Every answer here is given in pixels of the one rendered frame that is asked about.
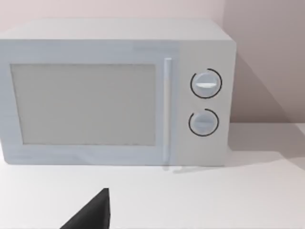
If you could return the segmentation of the small pale microwave knob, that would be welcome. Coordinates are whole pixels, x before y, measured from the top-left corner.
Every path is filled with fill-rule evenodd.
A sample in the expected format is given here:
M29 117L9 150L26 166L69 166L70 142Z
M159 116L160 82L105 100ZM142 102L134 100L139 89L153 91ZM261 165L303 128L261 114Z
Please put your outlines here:
M191 127L199 135L210 134L214 130L214 118L209 114L195 114Z

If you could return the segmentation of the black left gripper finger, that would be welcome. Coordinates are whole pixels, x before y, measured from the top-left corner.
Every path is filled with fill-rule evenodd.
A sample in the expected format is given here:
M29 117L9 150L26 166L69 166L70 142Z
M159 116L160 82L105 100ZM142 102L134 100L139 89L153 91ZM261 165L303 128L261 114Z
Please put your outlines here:
M109 188L103 188L60 229L110 229Z

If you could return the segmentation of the pale microwave door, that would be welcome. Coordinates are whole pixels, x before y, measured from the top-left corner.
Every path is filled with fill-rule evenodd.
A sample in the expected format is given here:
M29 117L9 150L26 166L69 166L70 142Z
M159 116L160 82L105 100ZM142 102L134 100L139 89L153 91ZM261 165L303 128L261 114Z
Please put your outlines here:
M0 40L4 160L12 165L164 165L167 57L172 58L172 111L177 42Z

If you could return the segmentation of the pale microwave oven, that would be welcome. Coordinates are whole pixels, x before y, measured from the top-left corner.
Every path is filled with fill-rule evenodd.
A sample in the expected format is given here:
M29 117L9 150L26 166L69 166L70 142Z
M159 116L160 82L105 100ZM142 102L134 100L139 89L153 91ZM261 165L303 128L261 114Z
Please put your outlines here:
M171 115L169 164L217 167L225 164L234 83L236 43L207 19L59 18L40 19L0 33L3 39L149 40L179 44L179 62ZM199 73L213 72L219 87L210 97L192 88ZM210 115L214 129L199 135L191 127L195 114Z

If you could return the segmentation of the large pale microwave knob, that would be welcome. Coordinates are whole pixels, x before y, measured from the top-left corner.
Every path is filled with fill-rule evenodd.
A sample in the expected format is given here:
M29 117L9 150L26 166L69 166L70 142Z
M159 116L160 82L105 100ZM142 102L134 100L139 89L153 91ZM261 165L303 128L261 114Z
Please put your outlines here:
M192 81L192 88L200 97L214 95L219 87L218 76L213 72L197 74Z

